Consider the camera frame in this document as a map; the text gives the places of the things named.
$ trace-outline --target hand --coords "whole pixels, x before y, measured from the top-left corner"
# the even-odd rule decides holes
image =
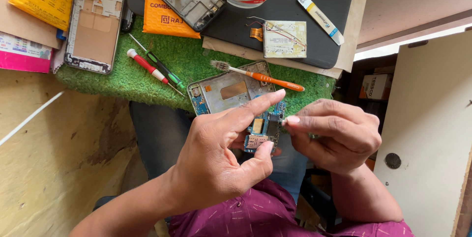
[[[285,90],[280,90],[194,119],[177,164],[165,174],[173,200],[182,207],[180,213],[240,196],[272,173],[272,142],[259,146],[254,157],[241,165],[228,148],[239,147],[254,118],[284,96]]]
[[[287,117],[284,126],[298,152],[340,175],[363,165],[382,143],[375,115],[339,101],[315,101]],[[312,139],[308,133],[321,137]]]

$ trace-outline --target white cabinet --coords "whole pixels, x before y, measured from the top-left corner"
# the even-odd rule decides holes
[[[454,236],[472,147],[472,31],[398,53],[374,173],[418,237]],[[384,159],[402,160],[390,169]]]

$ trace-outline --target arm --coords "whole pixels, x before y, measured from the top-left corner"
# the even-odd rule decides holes
[[[272,173],[273,143],[263,143],[254,157],[241,165],[229,148],[241,147],[254,117],[284,96],[285,91],[280,90],[235,109],[198,116],[176,165],[103,205],[81,221],[69,236],[144,237],[163,218],[244,194]]]
[[[402,211],[364,162],[379,149],[379,119],[359,107],[318,100],[285,120],[292,145],[331,172],[339,214],[355,222],[399,222]],[[308,133],[321,136],[312,139]]]
[[[166,172],[120,195],[87,216],[69,236],[148,236],[157,221],[186,211],[174,198],[168,180]]]
[[[333,200],[339,214],[356,222],[400,222],[402,210],[395,198],[363,164],[348,174],[332,173]]]

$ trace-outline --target toothbrush bristles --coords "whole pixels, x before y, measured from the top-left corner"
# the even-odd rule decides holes
[[[212,60],[210,64],[214,66],[216,69],[219,69],[222,71],[228,71],[230,67],[228,63],[223,62],[223,61],[218,61],[218,60]]]

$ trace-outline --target orange padded envelope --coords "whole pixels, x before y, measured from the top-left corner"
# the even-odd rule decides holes
[[[145,0],[144,33],[200,39],[195,32],[162,0]]]

